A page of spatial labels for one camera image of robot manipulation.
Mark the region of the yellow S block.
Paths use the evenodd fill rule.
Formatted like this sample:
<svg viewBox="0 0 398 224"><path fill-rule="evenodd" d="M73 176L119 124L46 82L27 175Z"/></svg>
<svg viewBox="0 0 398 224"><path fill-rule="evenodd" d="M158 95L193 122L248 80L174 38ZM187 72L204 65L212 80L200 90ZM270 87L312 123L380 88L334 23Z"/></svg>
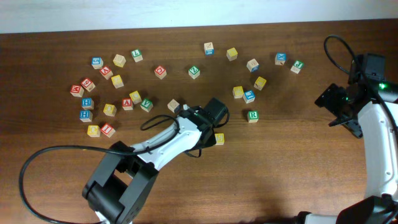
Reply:
<svg viewBox="0 0 398 224"><path fill-rule="evenodd" d="M225 142L224 134L223 133L216 133L215 134L216 145L220 146L223 145Z"/></svg>

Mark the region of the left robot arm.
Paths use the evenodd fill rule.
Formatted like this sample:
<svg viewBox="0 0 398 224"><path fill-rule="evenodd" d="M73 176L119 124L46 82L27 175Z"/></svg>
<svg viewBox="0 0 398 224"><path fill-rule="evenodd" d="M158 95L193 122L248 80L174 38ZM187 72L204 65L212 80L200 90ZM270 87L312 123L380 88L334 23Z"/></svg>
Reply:
<svg viewBox="0 0 398 224"><path fill-rule="evenodd" d="M163 166L179 154L190 155L216 144L214 130L225 125L229 111L212 98L208 104L184 106L173 123L156 136L132 146L111 146L83 188L82 196L100 223L132 223L142 209Z"/></svg>

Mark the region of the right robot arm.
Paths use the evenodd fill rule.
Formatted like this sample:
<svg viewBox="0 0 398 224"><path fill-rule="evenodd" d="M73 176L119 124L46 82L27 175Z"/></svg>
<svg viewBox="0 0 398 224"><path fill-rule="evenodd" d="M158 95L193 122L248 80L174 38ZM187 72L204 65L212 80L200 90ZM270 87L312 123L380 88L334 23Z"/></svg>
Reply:
<svg viewBox="0 0 398 224"><path fill-rule="evenodd" d="M364 199L338 215L300 212L294 223L389 223L397 218L397 85L384 78L385 58L364 54L353 63L346 88L331 84L316 100L364 141L367 184Z"/></svg>

